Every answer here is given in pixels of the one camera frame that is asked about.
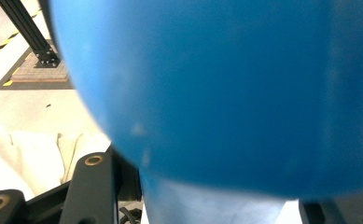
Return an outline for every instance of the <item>yellow and black tape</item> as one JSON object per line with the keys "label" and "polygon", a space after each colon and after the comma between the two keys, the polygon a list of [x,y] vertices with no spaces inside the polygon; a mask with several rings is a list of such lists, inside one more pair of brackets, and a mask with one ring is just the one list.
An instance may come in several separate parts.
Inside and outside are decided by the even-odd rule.
{"label": "yellow and black tape", "polygon": [[[39,9],[33,16],[32,18],[35,18],[39,13],[41,12],[41,9]],[[13,35],[11,35],[6,41],[4,41],[1,45],[0,45],[0,50],[3,49],[17,34],[19,33],[19,31],[15,32]]]}
{"label": "yellow and black tape", "polygon": [[41,8],[32,16],[32,19],[34,19],[38,14],[41,12]]}

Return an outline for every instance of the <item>white floor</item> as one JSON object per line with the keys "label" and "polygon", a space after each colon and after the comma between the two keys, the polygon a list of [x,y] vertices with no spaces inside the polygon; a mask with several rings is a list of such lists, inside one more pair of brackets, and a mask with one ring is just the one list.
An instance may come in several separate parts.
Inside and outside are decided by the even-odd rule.
{"label": "white floor", "polygon": [[[35,0],[23,1],[34,13],[38,4]],[[0,44],[13,32],[4,15],[0,13]],[[42,14],[35,18],[35,23],[46,38],[48,29]],[[17,35],[0,51],[0,79],[27,50],[28,45]],[[9,131],[29,131],[35,133],[98,133],[89,112],[81,103],[76,91],[0,91],[0,124]],[[288,202],[278,218],[277,224],[301,223],[298,203]]]}

